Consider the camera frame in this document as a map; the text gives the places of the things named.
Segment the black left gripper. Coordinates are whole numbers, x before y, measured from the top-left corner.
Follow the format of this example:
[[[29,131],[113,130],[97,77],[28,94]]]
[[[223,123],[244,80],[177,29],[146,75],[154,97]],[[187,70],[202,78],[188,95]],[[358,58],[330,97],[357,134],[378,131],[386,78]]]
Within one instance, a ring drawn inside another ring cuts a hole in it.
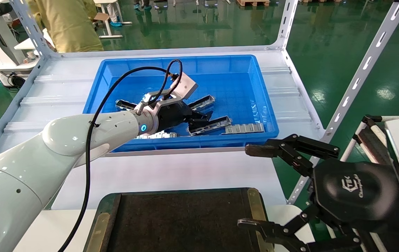
[[[199,109],[192,109],[183,101],[163,105],[157,113],[158,127],[156,132],[158,133],[187,122],[188,133],[202,133],[205,132],[205,127],[208,127],[212,114],[212,105]]]

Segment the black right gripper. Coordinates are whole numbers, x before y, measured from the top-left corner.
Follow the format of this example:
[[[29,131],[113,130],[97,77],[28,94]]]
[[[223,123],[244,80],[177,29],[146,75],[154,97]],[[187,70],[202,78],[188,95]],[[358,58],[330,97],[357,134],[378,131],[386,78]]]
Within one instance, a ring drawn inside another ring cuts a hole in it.
[[[257,231],[270,244],[289,252],[341,252],[361,246],[356,229],[380,229],[394,211],[399,198],[399,182],[392,167],[370,162],[342,162],[340,148],[305,136],[292,134],[284,139],[268,139],[263,145],[246,145],[246,155],[281,158],[304,177],[313,176],[317,205],[309,205],[285,225],[242,218],[238,227]],[[322,161],[313,169],[307,154]],[[330,240],[304,243],[296,233],[310,220],[336,224],[342,233]]]

